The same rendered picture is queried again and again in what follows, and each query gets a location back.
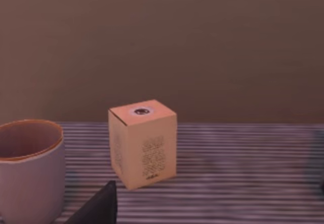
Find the box lid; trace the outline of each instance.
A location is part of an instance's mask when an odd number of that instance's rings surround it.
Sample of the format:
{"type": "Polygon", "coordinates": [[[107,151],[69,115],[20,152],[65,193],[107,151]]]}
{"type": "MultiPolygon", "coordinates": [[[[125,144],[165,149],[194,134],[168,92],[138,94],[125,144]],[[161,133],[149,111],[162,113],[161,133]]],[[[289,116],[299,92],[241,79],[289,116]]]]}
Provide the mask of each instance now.
{"type": "Polygon", "coordinates": [[[109,111],[111,111],[126,125],[141,124],[151,120],[176,115],[174,111],[157,100],[113,107],[109,109],[109,111]]]}

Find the white cup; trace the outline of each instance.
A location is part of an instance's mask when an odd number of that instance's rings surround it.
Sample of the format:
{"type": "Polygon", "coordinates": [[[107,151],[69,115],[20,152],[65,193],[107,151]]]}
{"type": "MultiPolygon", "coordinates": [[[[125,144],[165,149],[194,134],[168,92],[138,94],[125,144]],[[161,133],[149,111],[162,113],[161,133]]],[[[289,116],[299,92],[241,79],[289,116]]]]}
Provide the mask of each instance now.
{"type": "Polygon", "coordinates": [[[45,120],[0,126],[0,216],[6,224],[49,224],[62,211],[62,128],[45,120]]]}

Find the box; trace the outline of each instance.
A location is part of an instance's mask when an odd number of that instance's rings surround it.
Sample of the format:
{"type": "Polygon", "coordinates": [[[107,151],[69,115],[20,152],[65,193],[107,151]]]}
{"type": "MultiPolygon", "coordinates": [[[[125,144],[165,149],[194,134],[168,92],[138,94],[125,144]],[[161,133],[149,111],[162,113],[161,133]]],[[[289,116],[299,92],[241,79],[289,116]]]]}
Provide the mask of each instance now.
{"type": "Polygon", "coordinates": [[[127,189],[177,173],[177,115],[156,100],[111,108],[111,166],[127,189]]]}

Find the table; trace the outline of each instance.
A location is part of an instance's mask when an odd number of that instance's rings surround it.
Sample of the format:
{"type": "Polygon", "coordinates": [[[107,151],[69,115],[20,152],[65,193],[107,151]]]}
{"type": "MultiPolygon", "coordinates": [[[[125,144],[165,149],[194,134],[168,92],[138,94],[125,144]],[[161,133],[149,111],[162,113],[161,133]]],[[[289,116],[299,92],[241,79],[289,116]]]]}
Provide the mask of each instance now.
{"type": "Polygon", "coordinates": [[[180,124],[178,175],[127,191],[109,163],[105,123],[60,123],[64,223],[117,180],[118,224],[324,223],[324,125],[180,124]]]}

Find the wall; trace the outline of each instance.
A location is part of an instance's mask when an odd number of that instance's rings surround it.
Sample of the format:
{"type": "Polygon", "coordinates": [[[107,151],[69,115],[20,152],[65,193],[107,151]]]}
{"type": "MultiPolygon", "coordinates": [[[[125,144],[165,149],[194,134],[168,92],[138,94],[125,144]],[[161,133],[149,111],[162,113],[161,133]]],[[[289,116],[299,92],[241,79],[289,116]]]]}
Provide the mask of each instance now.
{"type": "Polygon", "coordinates": [[[0,122],[323,122],[324,0],[1,0],[0,122]]]}

